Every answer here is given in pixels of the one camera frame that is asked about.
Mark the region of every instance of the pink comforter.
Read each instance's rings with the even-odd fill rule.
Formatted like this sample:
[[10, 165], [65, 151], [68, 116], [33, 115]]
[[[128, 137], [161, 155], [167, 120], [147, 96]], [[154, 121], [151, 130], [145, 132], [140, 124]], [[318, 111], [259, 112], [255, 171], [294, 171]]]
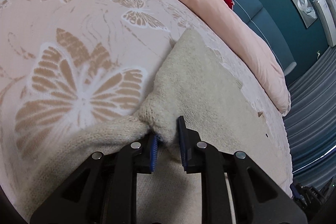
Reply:
[[271, 49], [223, 0], [180, 0], [196, 13], [246, 63], [277, 109], [285, 116], [290, 94]]

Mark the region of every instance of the white wall-mounted unit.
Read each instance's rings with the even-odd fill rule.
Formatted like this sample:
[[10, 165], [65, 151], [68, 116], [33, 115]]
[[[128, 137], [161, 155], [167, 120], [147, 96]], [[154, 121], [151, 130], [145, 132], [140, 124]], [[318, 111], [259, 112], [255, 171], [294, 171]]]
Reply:
[[322, 22], [322, 26], [327, 37], [328, 44], [331, 47], [336, 46], [336, 28], [333, 17], [329, 10], [326, 0], [313, 0], [317, 13]]

